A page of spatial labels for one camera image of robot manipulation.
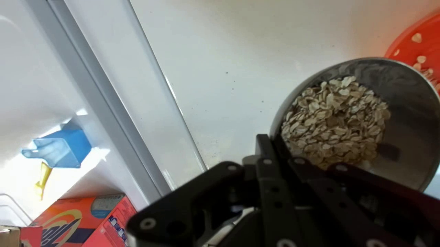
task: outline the metal bowl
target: metal bowl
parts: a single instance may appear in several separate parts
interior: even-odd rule
[[[296,86],[280,105],[272,134],[280,134],[284,114],[305,88],[321,81],[354,75],[387,103],[391,118],[386,122],[378,155],[369,173],[423,190],[440,160],[440,101],[430,82],[411,67],[382,59],[361,57],[324,68]]]

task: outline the blue object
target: blue object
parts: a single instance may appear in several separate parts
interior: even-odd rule
[[[81,167],[81,162],[92,149],[82,129],[67,122],[61,130],[32,140],[35,149],[23,148],[21,155],[43,159],[49,167]]]

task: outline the rolled oats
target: rolled oats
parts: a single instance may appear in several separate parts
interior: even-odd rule
[[[303,89],[284,115],[280,134],[292,155],[299,148],[321,169],[335,162],[360,164],[375,156],[389,118],[384,101],[356,77],[345,77]]]

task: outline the bolt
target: bolt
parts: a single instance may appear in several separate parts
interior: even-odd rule
[[[140,221],[140,229],[142,230],[152,229],[153,226],[155,226],[153,218],[144,218],[142,221]]]
[[[228,170],[235,171],[236,166],[230,164],[230,166],[228,166]]]
[[[386,247],[386,244],[378,239],[368,239],[365,247]]]
[[[343,166],[343,164],[336,164],[336,166],[335,166],[335,170],[338,170],[338,171],[347,171],[347,167]]]
[[[294,158],[292,162],[296,164],[305,164],[305,160],[302,158]]]
[[[270,159],[262,159],[262,163],[263,164],[272,164],[272,160]]]
[[[280,239],[276,241],[276,247],[296,247],[290,239]]]

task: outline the black metal bracket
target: black metal bracket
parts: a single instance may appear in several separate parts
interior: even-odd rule
[[[404,247],[412,245],[413,239],[437,244],[438,217],[426,218],[428,206],[438,201],[423,195],[417,195],[422,200],[406,199],[409,189],[380,188],[383,182],[394,185],[342,163],[324,173],[303,158],[290,156],[281,140],[258,134],[252,162],[221,162],[137,212],[127,230],[145,245],[202,245],[236,221],[241,208],[254,207],[219,247]],[[380,210],[371,210],[365,195],[375,196]],[[394,206],[386,200],[390,196],[409,217],[386,218]],[[397,222],[405,222],[406,230]]]

